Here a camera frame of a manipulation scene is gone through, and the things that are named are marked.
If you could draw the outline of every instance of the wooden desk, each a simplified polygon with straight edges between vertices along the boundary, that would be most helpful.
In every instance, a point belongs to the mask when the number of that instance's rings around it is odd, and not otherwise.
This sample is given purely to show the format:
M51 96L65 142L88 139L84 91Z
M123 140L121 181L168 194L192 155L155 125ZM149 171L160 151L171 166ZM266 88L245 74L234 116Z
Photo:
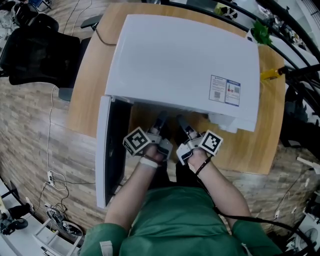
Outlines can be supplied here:
M112 3L103 15L97 29L105 42L115 44L128 14L164 15L209 24L244 37L246 33L213 17L172 6L146 3ZM115 47L92 36L84 54L75 82L68 128L96 137L100 98L105 94L107 78ZM284 66L284 60L267 46L259 47L260 71ZM255 174L268 174L276 153L282 125L285 102L285 78L260 84L260 101L255 132L238 130L236 134L222 131L199 113L186 113L186 119L199 132L210 129L223 137L224 143L213 162L221 169ZM150 111L143 106L132 109L131 127L148 127L148 120L158 109Z

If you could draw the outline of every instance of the wooden floor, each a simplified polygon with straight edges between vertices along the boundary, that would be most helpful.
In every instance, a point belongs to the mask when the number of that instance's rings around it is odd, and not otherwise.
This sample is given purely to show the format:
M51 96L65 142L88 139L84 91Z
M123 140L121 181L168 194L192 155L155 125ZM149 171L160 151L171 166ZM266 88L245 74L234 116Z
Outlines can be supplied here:
M53 0L52 10L46 12L55 18L59 31L64 30L66 21L77 0ZM68 21L65 34L72 33L79 13L91 4L90 0L80 0ZM107 0L92 0L92 5L84 11L75 24L73 35L81 39L90 37L90 28L80 29L83 20L103 14L108 7ZM52 84L29 83L10 85L7 78L0 78L0 176L8 184L12 181L22 201L29 197L35 208L44 182L47 181L47 140L49 111L51 108ZM75 183L95 182L96 139L66 129L69 103L58 98L58 89L53 91L53 110L49 145L49 169L63 174L67 181ZM253 216L272 220L280 200L291 184L304 173L307 166L296 161L301 156L314 161L315 158L301 149L284 148L278 145L277 153L268 176L223 171L235 186L244 194ZM127 179L133 170L132 164L126 169ZM310 182L305 188L307 178ZM302 216L305 199L319 183L314 171L307 171L300 177L286 196L280 209L279 221L293 225ZM84 230L103 222L106 210L96 207L94 184L70 184L70 195L63 203L71 221ZM67 195L46 186L44 201L55 205ZM291 214L297 207L296 214ZM41 201L36 215L44 221L45 209Z

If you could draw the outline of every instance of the hand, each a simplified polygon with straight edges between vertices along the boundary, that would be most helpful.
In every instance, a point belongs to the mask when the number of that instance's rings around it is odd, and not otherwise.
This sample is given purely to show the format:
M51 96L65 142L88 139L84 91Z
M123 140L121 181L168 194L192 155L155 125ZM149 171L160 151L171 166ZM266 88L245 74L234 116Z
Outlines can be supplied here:
M192 151L192 156L188 158L188 163L191 164L196 170L207 160L207 153L201 148L195 148Z
M143 153L154 159L156 162L161 162L164 159L164 155L158 152L158 146L155 144L148 145L144 150Z

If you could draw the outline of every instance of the cable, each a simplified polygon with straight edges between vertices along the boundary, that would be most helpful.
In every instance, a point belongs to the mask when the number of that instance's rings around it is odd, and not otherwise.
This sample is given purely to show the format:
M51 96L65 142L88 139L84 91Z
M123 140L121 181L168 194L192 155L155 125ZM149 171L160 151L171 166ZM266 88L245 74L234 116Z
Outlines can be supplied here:
M69 18L66 20L66 23L65 23L64 29L63 29L63 31L62 31L62 34L64 34L64 33L65 33L65 30L66 30L66 27L67 27L68 21L70 20L70 18L71 18L71 16L72 16L72 14L74 13L75 9L77 8L77 5L79 4L79 2L80 2L80 0L78 0L78 2L76 2L76 4L75 4L75 6L74 6L74 8L73 8L73 10L72 10L72 12L71 12L71 14L70 14Z
M89 5L87 8L83 9L83 10L79 13L78 17L76 17L76 20L75 20L75 22L74 22L74 24L73 24L71 36L74 34L75 26L76 26L76 23L77 23L77 21L78 21L78 19L79 19L79 16L80 16L86 9L88 9L90 6L92 6L92 0L91 0L90 5Z
M57 172L55 172L55 171L53 171L53 170L50 170L49 172L50 172L50 173L54 173L54 174L56 174L56 175L61 175L61 176L63 177L63 179L64 179L64 188L63 188L63 189L57 189L55 186L54 186L53 188L56 189L56 190L58 190L58 191L66 190L66 189L67 189L67 181L66 181L65 176L64 176L63 174L57 173Z
M287 189L287 191L285 192L284 196L282 197L281 201L279 202L278 206L276 207L276 209L275 209L275 211L274 211L274 216L276 216L277 211L279 211L280 208L281 208L281 206L283 205L283 202L284 202L285 197L286 197L287 194L289 194L288 200L290 200L290 192L289 192L289 191L293 188L293 186L297 183L297 181L302 177L302 175L306 174L306 172L309 171L310 169L312 169L312 168L308 168L308 169L306 169L305 171L303 171L303 172L298 176L298 178L292 183L292 185Z
M36 209L28 218L26 218L26 220L29 219L31 216L34 216L34 215L38 212L38 210L39 210L39 208L40 208L40 200L41 200L41 197L43 196L43 192L44 192L47 184L49 184L49 183L48 183L48 182L43 183L42 191L41 191L41 193L40 193L39 200L38 200L38 207L37 207L37 209Z
M58 182L63 182L62 179L58 179L58 178L55 178L53 179L54 181L58 181ZM70 184L78 184L78 185L81 185L81 184L96 184L95 182L83 182L83 183L76 183L76 182L70 182L70 181L65 181L66 183L70 183Z
M70 195L70 192L69 192L69 189L68 189L68 188L66 188L66 191L68 192L68 194L66 195L66 197L63 197L63 198L61 199L61 201L58 202L53 208L57 208L58 206L61 205L61 206L60 206L60 207L61 207L61 210L62 210L61 214L64 214L65 218L69 221L69 218L68 218L68 216L67 216L67 214L66 214L66 211L67 211L68 209L67 209L67 207L63 204L63 200L64 200L64 199L67 199L67 198L69 197L69 195Z
M98 38L100 39L100 41L105 45L105 46L116 46L117 44L116 43L107 43L105 41L102 40L101 36L100 36L100 33L98 32L98 29L95 29L95 32L98 36Z
M294 229L293 227L291 227L291 226L289 226L289 225L287 225L287 224L281 223L281 222L266 220L266 219L262 219L262 218L226 215L226 214L223 214L221 211L219 211L219 209L218 209L217 207L215 207L214 210L215 210L218 214L220 214L220 215L222 215L223 217L226 217L226 218L230 218L230 219L234 219L234 220L247 221L247 222L273 224L273 225L276 225L276 226L281 227L281 228L283 228L283 229L289 230L289 231L291 231L291 232L293 232L293 233L296 233L299 237L301 237L301 238L305 241L305 243L306 243L307 246L309 247L309 252L310 252L312 255L316 255L316 251L315 251L315 248L314 248L313 243L312 243L311 240L310 240L303 232L301 232L299 229Z
M286 195L288 194L288 200L290 200L290 192L287 191L284 195L284 197L282 198L282 200L280 201L280 203L278 204L278 207L275 209L275 211L280 211L280 208L282 207L284 201L285 201L285 198L286 198Z
M49 142L50 142L50 129L51 129L51 112L52 109L54 108L54 101L53 101L53 94L54 94L54 89L56 88L56 86L54 85L51 91L51 109L49 112L49 130L48 130L48 143L47 143L47 147L46 147L46 164L48 167L48 172L49 172Z

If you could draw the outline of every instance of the green object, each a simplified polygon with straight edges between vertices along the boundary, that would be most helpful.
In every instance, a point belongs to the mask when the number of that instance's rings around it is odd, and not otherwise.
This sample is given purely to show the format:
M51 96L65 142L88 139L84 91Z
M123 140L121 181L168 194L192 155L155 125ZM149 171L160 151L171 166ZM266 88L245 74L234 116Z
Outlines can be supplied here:
M111 241L121 256L253 256L282 253L260 224L238 220L232 235L213 210L207 193L196 187L151 190L129 236L119 225L104 223L89 229L81 256L102 256L100 242Z
M73 91L74 91L73 88L59 88L58 97L61 100L70 102Z
M270 34L268 33L268 28L262 25L259 20L253 23L253 28L251 29L251 31L252 30L252 36L259 44L267 46L271 45L272 41L270 39Z

